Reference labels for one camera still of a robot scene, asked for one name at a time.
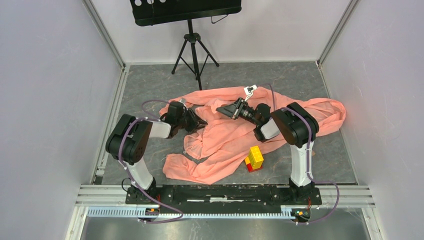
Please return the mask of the salmon pink thin jacket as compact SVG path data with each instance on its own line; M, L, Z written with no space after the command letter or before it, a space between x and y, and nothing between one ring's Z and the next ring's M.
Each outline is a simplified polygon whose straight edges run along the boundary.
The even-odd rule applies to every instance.
M238 86L197 90L169 100L179 102L184 99L187 107L198 106L195 112L207 122L207 126L183 139L184 150L190 157L206 160L195 163L182 154L168 154L162 169L167 178L214 184L235 172L244 162L250 147L259 146L261 153L267 154L287 143L281 133L262 143L254 135L254 124L240 118L230 119L216 111L216 108L245 96L244 87ZM335 99L311 98L302 101L274 92L274 100L277 109L293 102L302 106L319 124L317 137L338 131L346 119L346 108ZM272 91L258 87L247 102L253 108L261 103L272 107Z

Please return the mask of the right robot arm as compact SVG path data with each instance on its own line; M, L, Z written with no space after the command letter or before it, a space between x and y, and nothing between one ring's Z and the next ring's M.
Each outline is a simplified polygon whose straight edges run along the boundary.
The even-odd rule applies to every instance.
M262 143L281 134L291 151L289 199L295 204L302 204L309 198L315 189L311 150L319 131L319 124L310 113L297 102L271 111L265 103L252 108L242 98L218 107L216 111L233 120L242 118L254 124L254 135Z

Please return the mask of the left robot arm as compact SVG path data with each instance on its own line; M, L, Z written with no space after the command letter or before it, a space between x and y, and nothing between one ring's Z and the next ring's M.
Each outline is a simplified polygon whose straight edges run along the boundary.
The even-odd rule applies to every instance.
M158 196L156 180L144 160L149 139L171 139L181 129L192 134L207 124L180 101L170 102L160 118L122 115L106 141L105 150L128 174L131 187L126 192L131 197L137 195L145 204L153 203Z

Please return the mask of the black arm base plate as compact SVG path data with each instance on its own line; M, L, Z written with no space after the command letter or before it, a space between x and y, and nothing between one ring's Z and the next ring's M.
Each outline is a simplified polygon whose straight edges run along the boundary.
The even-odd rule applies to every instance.
M164 184L156 186L156 198L130 196L130 187L126 189L127 205L153 205L165 213L276 213L282 206L302 208L323 203L317 187L300 200L291 199L289 185L277 184Z

